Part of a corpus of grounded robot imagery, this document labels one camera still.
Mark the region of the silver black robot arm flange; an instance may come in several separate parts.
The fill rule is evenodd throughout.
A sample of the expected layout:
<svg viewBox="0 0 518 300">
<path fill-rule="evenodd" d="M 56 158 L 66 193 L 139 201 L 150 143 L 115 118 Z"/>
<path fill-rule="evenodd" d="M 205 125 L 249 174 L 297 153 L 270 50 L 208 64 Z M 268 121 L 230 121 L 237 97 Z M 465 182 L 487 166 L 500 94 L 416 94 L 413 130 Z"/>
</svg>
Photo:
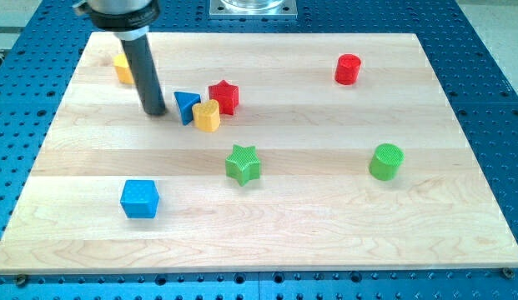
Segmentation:
<svg viewBox="0 0 518 300">
<path fill-rule="evenodd" d="M 81 0 L 74 3 L 73 10 L 122 41 L 145 36 L 160 14 L 158 0 Z"/>
</svg>

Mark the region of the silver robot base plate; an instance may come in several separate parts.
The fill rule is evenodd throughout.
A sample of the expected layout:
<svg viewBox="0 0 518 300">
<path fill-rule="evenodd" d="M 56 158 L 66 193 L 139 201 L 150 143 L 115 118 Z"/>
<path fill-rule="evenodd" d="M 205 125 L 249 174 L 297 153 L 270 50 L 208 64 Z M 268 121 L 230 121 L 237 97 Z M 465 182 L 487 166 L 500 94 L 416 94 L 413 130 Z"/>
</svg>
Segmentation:
<svg viewBox="0 0 518 300">
<path fill-rule="evenodd" d="M 210 19 L 296 19 L 296 0 L 209 0 Z"/>
</svg>

